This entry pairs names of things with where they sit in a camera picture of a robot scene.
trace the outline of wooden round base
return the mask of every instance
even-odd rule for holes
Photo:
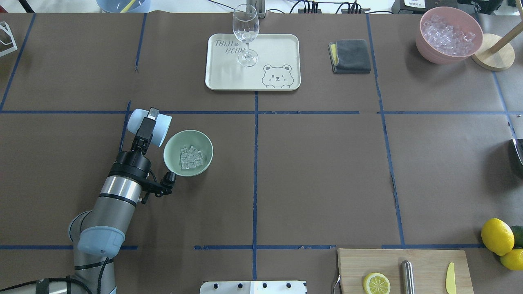
[[[483,34],[483,43],[472,59],[480,66],[491,71],[504,71],[514,63],[514,48],[508,43],[496,53],[491,53],[490,48],[501,39],[491,33]]]

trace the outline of pink bowl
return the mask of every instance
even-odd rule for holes
[[[445,21],[453,26],[459,26],[460,30],[464,33],[472,32],[476,35],[474,38],[474,48],[466,56],[447,55],[443,52],[439,52],[436,48],[432,47],[422,34],[422,24],[428,21],[432,15],[437,14],[445,19]],[[416,35],[416,47],[426,60],[436,64],[450,64],[461,61],[474,53],[481,47],[483,42],[483,31],[477,21],[464,11],[456,8],[441,6],[432,8],[423,14],[422,19],[419,21],[418,33]]]

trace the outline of wine glass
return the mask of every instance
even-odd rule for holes
[[[258,62],[258,53],[249,50],[249,43],[256,39],[260,31],[256,8],[250,4],[239,5],[234,10],[232,30],[240,42],[247,44],[247,51],[238,55],[238,63],[244,67],[254,66]]]

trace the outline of cartoon bear face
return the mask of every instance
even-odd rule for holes
[[[266,88],[290,88],[290,85],[294,83],[291,69],[291,66],[287,64],[282,67],[273,67],[267,64],[263,67],[265,75],[261,82]]]

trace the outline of cutting board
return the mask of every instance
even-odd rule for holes
[[[416,293],[447,294],[445,279],[449,262],[455,264],[457,294],[474,294],[465,251],[338,249],[342,293],[365,294],[362,283],[369,273],[382,273],[391,283],[391,294],[404,293],[401,262],[412,263]]]

